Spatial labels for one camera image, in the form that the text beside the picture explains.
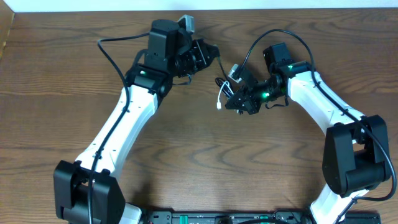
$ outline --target black bracket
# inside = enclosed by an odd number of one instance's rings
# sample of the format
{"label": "black bracket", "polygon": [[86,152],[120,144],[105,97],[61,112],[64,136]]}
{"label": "black bracket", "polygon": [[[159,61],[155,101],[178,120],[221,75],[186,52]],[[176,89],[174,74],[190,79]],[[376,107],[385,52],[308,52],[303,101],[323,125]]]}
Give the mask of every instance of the black bracket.
{"label": "black bracket", "polygon": [[[384,120],[374,115],[359,122],[372,131],[389,156]],[[363,144],[364,149],[354,152],[353,140]],[[322,171],[329,188],[341,197],[362,189],[375,189],[391,176],[381,150],[357,123],[337,124],[326,130]]]}
{"label": "black bracket", "polygon": [[[264,82],[259,82],[248,69],[238,67],[231,74],[231,78],[233,80],[241,78],[245,84],[228,100],[225,104],[226,109],[255,114],[259,112],[263,103],[265,103],[267,109],[275,106],[288,106],[288,79],[311,69],[308,62],[295,63],[285,43],[268,47],[263,51],[263,56],[271,77]],[[285,97],[284,105],[268,106],[268,102],[275,101],[281,96]]]}
{"label": "black bracket", "polygon": [[193,17],[183,18],[178,22],[154,21],[149,32],[148,49],[144,52],[144,63],[135,60],[126,73],[129,86],[141,86],[151,94],[156,93],[158,104],[171,90],[173,77],[190,77],[209,67],[213,59],[220,56],[217,46],[206,44],[203,39],[192,40],[187,27],[193,24],[187,23],[193,23]]}

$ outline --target green led light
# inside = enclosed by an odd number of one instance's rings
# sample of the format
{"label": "green led light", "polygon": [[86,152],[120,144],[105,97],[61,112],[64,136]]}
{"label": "green led light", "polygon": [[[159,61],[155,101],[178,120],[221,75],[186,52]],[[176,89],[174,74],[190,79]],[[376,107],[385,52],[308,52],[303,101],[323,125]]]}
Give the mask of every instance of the green led light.
{"label": "green led light", "polygon": [[268,216],[267,215],[265,215],[265,216],[260,216],[260,219],[267,219],[268,218]]}
{"label": "green led light", "polygon": [[269,93],[263,93],[263,94],[262,94],[262,97],[263,97],[263,98],[267,98],[267,96],[269,96]]}
{"label": "green led light", "polygon": [[180,224],[188,224],[188,215],[180,216]]}

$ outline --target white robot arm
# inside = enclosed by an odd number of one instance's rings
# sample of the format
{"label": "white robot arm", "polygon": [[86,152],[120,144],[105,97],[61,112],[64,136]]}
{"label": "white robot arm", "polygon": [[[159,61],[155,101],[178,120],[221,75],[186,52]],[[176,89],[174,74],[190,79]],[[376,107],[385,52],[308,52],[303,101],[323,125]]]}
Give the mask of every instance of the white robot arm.
{"label": "white robot arm", "polygon": [[[270,30],[265,34],[274,31],[286,32],[302,41],[285,30]],[[391,174],[394,176],[394,168],[389,169],[388,165],[391,162],[386,124],[378,115],[366,117],[350,107],[325,84],[318,72],[312,73],[314,68],[308,62],[295,63],[284,43],[270,46],[263,54],[271,77],[259,82],[244,67],[245,62],[234,65],[229,77],[236,82],[243,80],[245,84],[236,93],[226,94],[225,107],[254,114],[263,103],[271,109],[273,106],[267,104],[279,97],[285,98],[285,105],[276,106],[288,106],[288,97],[302,106],[326,135],[322,162],[326,186],[310,206],[311,220],[302,220],[302,223],[333,224],[344,220],[345,212],[357,198],[388,180]],[[365,129],[377,136],[384,149]],[[357,143],[365,147],[354,152],[353,144]]]}
{"label": "white robot arm", "polygon": [[[143,125],[171,90],[173,77],[189,77],[220,56],[217,46],[192,40],[193,17],[178,22],[156,20],[149,33],[103,39],[100,50],[122,78],[124,88],[107,122],[74,163],[60,161],[53,175],[55,210],[70,223],[136,224],[141,209],[125,203],[118,185],[126,157]],[[101,42],[149,36],[126,76],[103,50]],[[144,55],[144,63],[138,63]]]}
{"label": "white robot arm", "polygon": [[[358,120],[364,116],[361,112],[353,109],[336,95],[320,78],[320,74],[315,72],[315,77],[319,85],[327,91],[344,109],[354,115]],[[326,129],[333,127],[335,124],[349,124],[354,121],[347,115],[343,114],[332,102],[330,102],[318,88],[315,88],[312,80],[311,71],[296,74],[295,77],[289,79],[288,93],[293,101],[302,106],[307,113],[319,125],[324,134]],[[369,190],[363,189],[351,193],[348,197],[342,198],[334,193],[326,184],[318,196],[316,201],[311,204],[310,211],[312,217],[317,223],[333,224],[338,215],[349,205],[352,198],[363,196]]]}
{"label": "white robot arm", "polygon": [[[127,113],[113,131],[112,136],[104,146],[96,172],[103,169],[110,171],[110,176],[119,179],[124,161],[137,138],[138,133],[148,119],[156,112],[157,95],[148,93],[148,89],[132,85],[129,87],[130,104]],[[120,99],[111,116],[105,122],[94,141],[81,153],[76,161],[81,161],[82,168],[91,169],[95,152],[120,115],[126,103],[126,92],[122,89]]]}

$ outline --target wooden surface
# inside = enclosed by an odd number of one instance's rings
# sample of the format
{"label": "wooden surface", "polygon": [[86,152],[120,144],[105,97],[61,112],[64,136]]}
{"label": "wooden surface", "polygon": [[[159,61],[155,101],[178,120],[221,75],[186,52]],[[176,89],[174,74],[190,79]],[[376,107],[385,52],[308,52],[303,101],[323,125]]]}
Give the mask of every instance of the wooden surface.
{"label": "wooden surface", "polygon": [[[263,32],[296,32],[342,99],[386,120],[398,164],[398,9],[17,14],[0,61],[0,222],[64,223],[55,216],[53,170],[89,145],[122,87],[96,40],[140,34],[154,19],[183,14],[195,16],[195,38],[218,44],[227,70]],[[272,34],[249,59],[258,78],[268,77],[261,52],[283,41],[297,60],[308,60],[296,40]],[[126,71],[146,44],[147,37],[105,48]],[[127,157],[120,181],[126,200],[175,210],[309,205],[325,184],[320,128],[293,102],[252,116],[217,111],[220,76],[213,63],[191,86],[173,87]],[[390,184],[370,195],[387,194]],[[377,210],[384,223],[396,223],[397,207],[394,197],[354,209]]]}
{"label": "wooden surface", "polygon": [[14,12],[6,5],[6,3],[4,3],[3,0],[0,0],[0,59],[6,46],[6,40],[13,19]]}

